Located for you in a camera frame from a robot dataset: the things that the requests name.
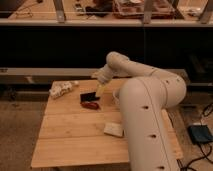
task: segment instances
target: white block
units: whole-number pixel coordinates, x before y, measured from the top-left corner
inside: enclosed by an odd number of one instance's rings
[[[123,137],[123,126],[118,123],[107,122],[105,124],[104,133],[109,135],[114,135],[117,137]]]
[[[55,86],[55,87],[53,87],[52,89],[50,89],[50,96],[51,96],[53,99],[56,99],[56,98],[62,96],[62,89],[61,89],[61,86]]]

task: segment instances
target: black object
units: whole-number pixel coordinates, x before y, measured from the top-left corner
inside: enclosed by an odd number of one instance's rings
[[[81,94],[81,102],[99,100],[100,97],[95,97],[96,92]]]
[[[43,2],[43,0],[36,0],[38,3],[42,3]]]
[[[213,137],[207,125],[191,125],[188,133],[193,144],[206,144],[213,142]]]
[[[107,3],[104,3],[103,5],[95,6],[95,7],[86,6],[85,10],[86,10],[86,14],[88,15],[96,15],[99,17],[104,17],[108,13],[112,12],[112,3],[107,2]]]

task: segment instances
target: dark object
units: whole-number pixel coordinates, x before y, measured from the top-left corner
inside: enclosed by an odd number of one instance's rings
[[[186,58],[186,71],[191,82],[212,83],[213,58],[209,55],[196,54]]]
[[[191,125],[188,133],[193,144],[206,144],[213,141],[213,137],[207,125]]]
[[[36,0],[38,3],[42,3],[43,2],[43,0]]]
[[[112,12],[112,2],[107,2],[95,7],[86,6],[85,10],[87,15],[96,15],[99,17],[104,17],[110,12]]]
[[[82,105],[84,108],[88,108],[88,109],[94,109],[94,110],[100,109],[99,104],[96,103],[96,102],[84,101],[84,102],[81,102],[81,105]]]
[[[99,100],[100,97],[95,97],[96,92],[81,94],[81,102],[91,102],[95,100]]]

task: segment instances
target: small white box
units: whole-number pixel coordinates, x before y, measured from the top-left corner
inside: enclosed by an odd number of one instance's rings
[[[107,122],[105,124],[104,133],[114,135],[117,137],[123,137],[124,134],[123,126],[118,123]]]

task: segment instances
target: white object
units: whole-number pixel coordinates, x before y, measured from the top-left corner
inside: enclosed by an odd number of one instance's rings
[[[56,99],[56,98],[60,97],[61,95],[62,95],[61,86],[55,86],[55,87],[50,89],[50,96],[53,99]]]
[[[117,136],[117,137],[123,137],[123,126],[118,123],[113,122],[107,122],[104,127],[104,133]]]
[[[177,105],[186,94],[186,84],[177,74],[130,61],[117,52],[107,55],[98,81],[108,83],[114,73],[126,72],[129,79],[119,90],[132,171],[178,171],[161,110]]]
[[[140,4],[140,3],[142,3],[141,0],[130,0],[130,2],[132,2],[134,4]]]
[[[73,85],[70,81],[64,81],[55,85],[53,88],[50,89],[50,96],[53,99],[56,99],[70,91],[73,90]]]
[[[71,82],[74,86],[79,86],[79,81],[73,81]]]

